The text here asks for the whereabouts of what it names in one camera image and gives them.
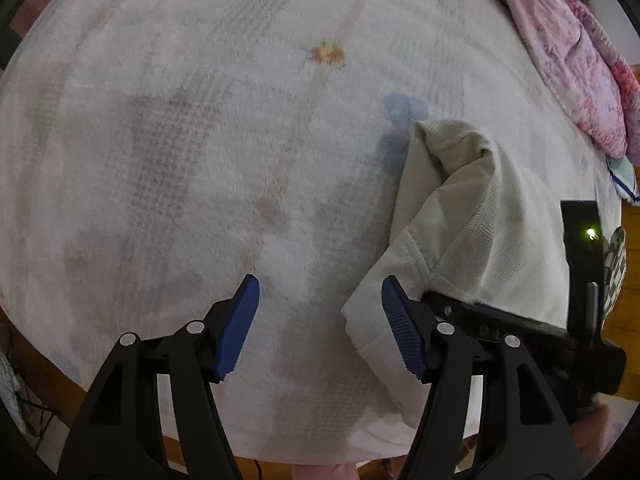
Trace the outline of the white knit garment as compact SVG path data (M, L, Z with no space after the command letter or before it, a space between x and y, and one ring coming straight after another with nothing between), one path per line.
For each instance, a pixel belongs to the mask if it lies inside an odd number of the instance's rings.
M342 315L359 355L411 428L427 387L402 362L382 281L566 325L568 266L559 201L528 168L465 122L416 122L400 179L390 244Z

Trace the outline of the grey white checkered garment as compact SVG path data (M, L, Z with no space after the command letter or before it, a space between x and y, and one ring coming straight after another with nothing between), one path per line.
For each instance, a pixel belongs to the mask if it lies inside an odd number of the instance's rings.
M626 231L619 226L604 246L602 324L615 308L627 271Z

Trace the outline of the pink trousers of person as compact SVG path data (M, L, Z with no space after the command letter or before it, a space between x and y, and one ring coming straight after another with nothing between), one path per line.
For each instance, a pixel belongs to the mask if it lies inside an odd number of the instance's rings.
M355 464L333 466L292 465L293 480L359 480Z

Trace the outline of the white patterned bed blanket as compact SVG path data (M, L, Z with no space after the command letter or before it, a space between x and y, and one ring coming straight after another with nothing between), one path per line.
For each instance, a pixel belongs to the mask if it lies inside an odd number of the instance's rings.
M497 0L52 0L1 78L1 296L88 387L246 274L260 304L215 390L235 454L405 454L344 304L387 247L409 131L461 119L555 200L622 202Z

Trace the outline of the pink floral quilt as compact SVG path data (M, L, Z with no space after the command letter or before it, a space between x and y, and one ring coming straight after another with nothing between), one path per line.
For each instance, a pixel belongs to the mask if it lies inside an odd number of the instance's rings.
M639 163L639 81L582 0L499 0L544 84L605 154Z

